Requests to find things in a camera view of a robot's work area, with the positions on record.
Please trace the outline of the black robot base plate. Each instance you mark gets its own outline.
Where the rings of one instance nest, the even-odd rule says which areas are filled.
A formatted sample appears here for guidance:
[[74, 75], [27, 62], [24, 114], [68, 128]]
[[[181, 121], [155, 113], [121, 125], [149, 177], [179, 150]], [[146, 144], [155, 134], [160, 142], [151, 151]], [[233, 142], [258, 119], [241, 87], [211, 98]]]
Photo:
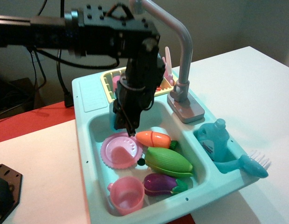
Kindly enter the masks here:
[[20, 202], [22, 177], [21, 173], [0, 164], [0, 224]]

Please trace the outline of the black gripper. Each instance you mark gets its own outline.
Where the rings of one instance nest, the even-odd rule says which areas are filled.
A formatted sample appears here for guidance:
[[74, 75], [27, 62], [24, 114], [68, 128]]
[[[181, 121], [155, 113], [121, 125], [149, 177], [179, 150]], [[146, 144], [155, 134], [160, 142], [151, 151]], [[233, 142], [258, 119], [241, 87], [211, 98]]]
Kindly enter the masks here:
[[151, 80], [146, 80], [144, 86], [137, 88], [129, 86], [125, 78], [120, 78], [112, 107], [114, 129], [126, 129], [129, 136], [134, 136], [142, 111], [152, 107], [155, 91], [156, 83]]

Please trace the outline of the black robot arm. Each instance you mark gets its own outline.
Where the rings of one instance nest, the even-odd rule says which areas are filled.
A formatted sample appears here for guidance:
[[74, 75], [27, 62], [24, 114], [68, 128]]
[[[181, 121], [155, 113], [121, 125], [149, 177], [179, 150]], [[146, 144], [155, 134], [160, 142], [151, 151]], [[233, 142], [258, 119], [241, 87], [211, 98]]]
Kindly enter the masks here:
[[77, 57], [110, 56], [127, 59], [116, 87], [113, 127], [130, 136], [139, 127], [142, 111], [154, 103], [165, 64], [159, 56], [159, 33], [154, 24], [137, 20], [124, 4], [109, 10], [86, 5], [62, 18], [36, 16], [21, 18], [0, 15], [0, 47], [21, 45], [53, 60], [50, 49], [64, 49]]

